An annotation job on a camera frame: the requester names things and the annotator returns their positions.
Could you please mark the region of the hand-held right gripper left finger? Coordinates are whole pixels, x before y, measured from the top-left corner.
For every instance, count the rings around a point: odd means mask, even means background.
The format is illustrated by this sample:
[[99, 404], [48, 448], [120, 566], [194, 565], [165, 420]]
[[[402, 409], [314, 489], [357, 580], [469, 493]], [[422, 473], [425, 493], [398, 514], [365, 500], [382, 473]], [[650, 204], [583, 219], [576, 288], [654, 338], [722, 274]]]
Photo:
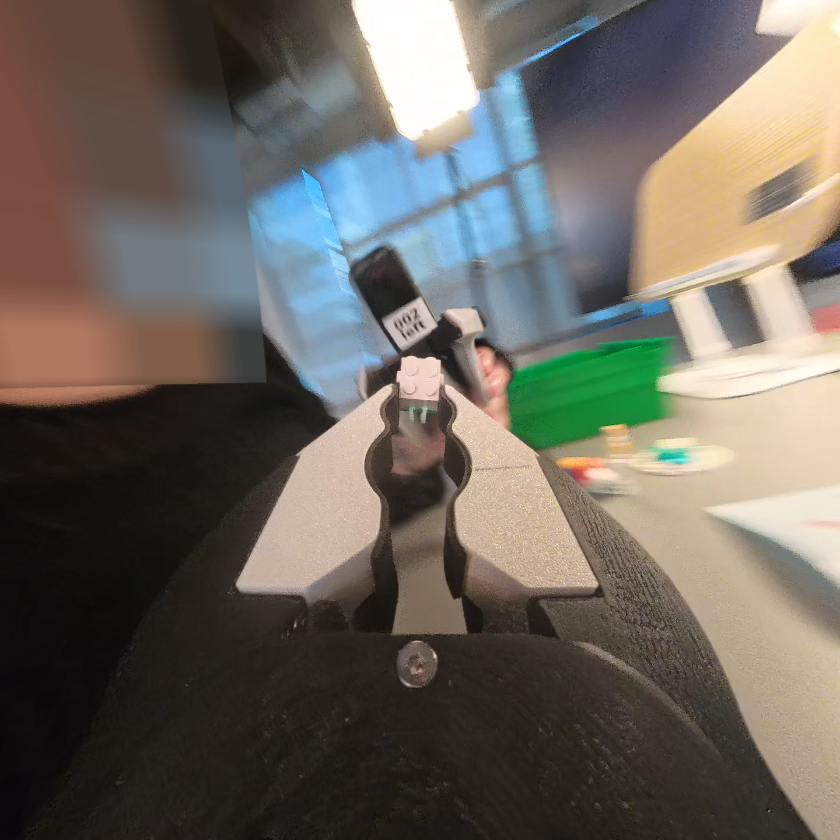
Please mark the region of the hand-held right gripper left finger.
[[396, 386], [387, 385], [297, 454], [238, 592], [336, 602], [350, 615], [374, 597], [393, 615], [398, 583], [381, 484], [399, 414]]

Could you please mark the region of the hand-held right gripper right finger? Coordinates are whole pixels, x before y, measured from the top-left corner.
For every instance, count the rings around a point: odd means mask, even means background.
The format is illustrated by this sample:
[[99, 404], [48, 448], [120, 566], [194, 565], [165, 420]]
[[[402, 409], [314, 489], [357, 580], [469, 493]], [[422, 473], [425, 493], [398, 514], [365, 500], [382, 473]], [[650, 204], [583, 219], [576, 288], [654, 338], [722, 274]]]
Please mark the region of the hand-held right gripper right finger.
[[599, 592], [537, 453], [454, 388], [438, 407], [454, 487], [444, 532], [450, 594], [485, 612]]

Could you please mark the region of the small white lego brick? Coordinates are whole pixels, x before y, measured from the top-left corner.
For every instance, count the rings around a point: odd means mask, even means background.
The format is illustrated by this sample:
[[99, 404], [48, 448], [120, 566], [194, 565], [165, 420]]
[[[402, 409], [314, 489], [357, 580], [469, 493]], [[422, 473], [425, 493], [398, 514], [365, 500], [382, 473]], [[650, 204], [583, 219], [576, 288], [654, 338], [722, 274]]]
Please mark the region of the small white lego brick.
[[438, 411], [444, 383], [440, 359], [434, 356], [403, 356], [395, 378], [400, 410], [410, 422], [425, 425], [428, 418]]

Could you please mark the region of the green plastic bin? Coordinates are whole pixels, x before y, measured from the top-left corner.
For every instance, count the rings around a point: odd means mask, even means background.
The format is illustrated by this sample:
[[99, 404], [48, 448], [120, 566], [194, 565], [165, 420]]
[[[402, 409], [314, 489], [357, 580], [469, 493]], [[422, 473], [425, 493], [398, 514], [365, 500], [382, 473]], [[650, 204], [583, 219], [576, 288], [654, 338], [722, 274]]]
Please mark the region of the green plastic bin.
[[511, 431], [534, 449], [591, 438], [601, 427], [629, 427], [670, 414], [658, 389], [670, 337], [600, 343], [515, 372], [508, 387]]

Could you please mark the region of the colourful lego fish model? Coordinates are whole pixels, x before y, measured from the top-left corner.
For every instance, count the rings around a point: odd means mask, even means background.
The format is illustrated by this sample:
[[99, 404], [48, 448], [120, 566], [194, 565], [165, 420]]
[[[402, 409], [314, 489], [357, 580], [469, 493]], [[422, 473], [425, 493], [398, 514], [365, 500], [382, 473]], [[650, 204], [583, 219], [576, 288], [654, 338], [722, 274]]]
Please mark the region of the colourful lego fish model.
[[616, 458], [571, 456], [555, 461], [583, 490], [595, 497], [629, 497], [639, 492], [627, 462]]

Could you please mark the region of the round white lego plate model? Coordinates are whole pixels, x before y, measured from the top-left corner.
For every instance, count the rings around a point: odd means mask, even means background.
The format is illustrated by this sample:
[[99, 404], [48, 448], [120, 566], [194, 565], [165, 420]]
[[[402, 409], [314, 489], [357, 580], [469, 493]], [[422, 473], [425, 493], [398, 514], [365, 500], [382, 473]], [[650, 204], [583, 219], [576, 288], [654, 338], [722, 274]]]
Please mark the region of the round white lego plate model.
[[720, 469], [734, 459], [724, 446], [704, 444], [695, 437], [660, 438], [636, 452], [629, 465], [651, 476], [690, 476]]

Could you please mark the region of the lego instruction booklet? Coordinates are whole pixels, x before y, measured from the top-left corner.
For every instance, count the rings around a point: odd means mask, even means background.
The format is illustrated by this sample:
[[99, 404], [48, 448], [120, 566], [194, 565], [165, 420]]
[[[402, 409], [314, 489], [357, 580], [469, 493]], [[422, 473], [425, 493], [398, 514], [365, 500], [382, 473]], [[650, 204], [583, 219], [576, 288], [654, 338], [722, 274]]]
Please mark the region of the lego instruction booklet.
[[839, 485], [707, 507], [839, 589]]

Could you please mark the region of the person's left hand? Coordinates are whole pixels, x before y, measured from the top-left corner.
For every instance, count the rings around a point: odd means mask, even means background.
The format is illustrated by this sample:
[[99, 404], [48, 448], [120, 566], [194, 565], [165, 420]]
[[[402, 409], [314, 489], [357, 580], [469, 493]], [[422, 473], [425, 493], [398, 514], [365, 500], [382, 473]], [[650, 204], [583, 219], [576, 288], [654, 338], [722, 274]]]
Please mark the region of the person's left hand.
[[512, 367], [506, 356], [489, 346], [479, 346], [476, 353], [489, 394], [481, 408], [486, 415], [509, 431], [511, 414], [508, 387], [512, 378]]

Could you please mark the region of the window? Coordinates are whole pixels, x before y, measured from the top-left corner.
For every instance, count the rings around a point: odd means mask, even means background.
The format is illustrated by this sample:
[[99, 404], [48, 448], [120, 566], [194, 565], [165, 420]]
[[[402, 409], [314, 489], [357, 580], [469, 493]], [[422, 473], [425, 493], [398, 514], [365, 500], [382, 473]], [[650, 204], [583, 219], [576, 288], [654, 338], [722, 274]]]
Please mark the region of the window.
[[[455, 149], [484, 262], [479, 310], [490, 341], [516, 353], [581, 310], [521, 74], [502, 74], [470, 116], [474, 132]], [[350, 264], [377, 246], [397, 251], [437, 312], [474, 306], [444, 153], [420, 159], [401, 136], [299, 169], [253, 197], [248, 220], [284, 352], [309, 375], [338, 375], [380, 352], [350, 282]]]

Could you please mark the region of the person's black sweater torso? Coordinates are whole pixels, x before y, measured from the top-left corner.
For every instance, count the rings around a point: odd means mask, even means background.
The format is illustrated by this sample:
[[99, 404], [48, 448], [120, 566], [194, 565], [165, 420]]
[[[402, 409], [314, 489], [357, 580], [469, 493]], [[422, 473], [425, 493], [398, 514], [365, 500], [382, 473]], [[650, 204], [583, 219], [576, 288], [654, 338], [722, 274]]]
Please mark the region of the person's black sweater torso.
[[136, 627], [206, 535], [337, 420], [266, 382], [2, 396], [2, 838], [20, 838]]

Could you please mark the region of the bright panel light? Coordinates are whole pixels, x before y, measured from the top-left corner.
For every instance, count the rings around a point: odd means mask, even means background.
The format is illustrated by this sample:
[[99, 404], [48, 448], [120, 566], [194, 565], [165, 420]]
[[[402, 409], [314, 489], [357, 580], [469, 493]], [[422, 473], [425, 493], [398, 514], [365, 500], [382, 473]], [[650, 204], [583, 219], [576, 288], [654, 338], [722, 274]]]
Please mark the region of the bright panel light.
[[450, 1], [352, 1], [397, 132], [410, 141], [474, 109], [480, 94]]

